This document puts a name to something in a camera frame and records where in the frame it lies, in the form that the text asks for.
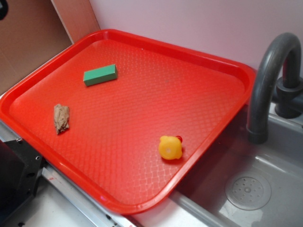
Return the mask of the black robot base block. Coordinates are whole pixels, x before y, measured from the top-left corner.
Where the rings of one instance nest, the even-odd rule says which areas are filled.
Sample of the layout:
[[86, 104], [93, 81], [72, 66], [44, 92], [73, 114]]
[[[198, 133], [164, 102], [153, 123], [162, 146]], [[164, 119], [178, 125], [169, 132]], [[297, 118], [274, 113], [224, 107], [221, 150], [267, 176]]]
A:
[[26, 141], [0, 142], [0, 225], [36, 195], [44, 158]]

